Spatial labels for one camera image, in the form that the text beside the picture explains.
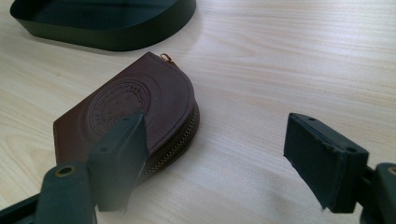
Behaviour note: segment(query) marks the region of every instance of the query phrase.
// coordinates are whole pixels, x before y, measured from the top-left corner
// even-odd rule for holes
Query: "table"
[[[39,192],[52,122],[147,51],[190,77],[201,123],[189,150],[99,223],[359,223],[321,207],[283,157],[287,118],[320,119],[396,162],[396,3],[197,0],[181,31],[109,52],[31,36],[0,2],[0,209]]]

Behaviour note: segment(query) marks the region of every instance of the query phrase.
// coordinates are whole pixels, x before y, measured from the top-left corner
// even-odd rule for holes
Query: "zippered coin purse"
[[[189,78],[163,54],[146,53],[53,123],[58,164],[85,161],[120,119],[144,113],[149,157],[140,180],[184,152],[199,124]]]

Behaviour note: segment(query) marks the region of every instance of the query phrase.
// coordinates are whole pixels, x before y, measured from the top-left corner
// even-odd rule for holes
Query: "leather surface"
[[[148,52],[55,120],[56,161],[87,160],[101,136],[136,112],[145,114],[151,156],[179,132],[194,104],[188,77]]]

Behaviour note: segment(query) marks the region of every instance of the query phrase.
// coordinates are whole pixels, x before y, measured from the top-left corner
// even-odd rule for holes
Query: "black container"
[[[195,0],[16,0],[10,13],[31,35],[126,51],[165,40],[195,8]]]

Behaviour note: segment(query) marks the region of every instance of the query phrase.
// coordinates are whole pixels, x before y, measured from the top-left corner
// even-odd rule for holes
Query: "embossed circular logo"
[[[136,80],[115,82],[103,89],[88,106],[82,129],[91,141],[106,133],[115,123],[133,113],[146,113],[149,93]]]

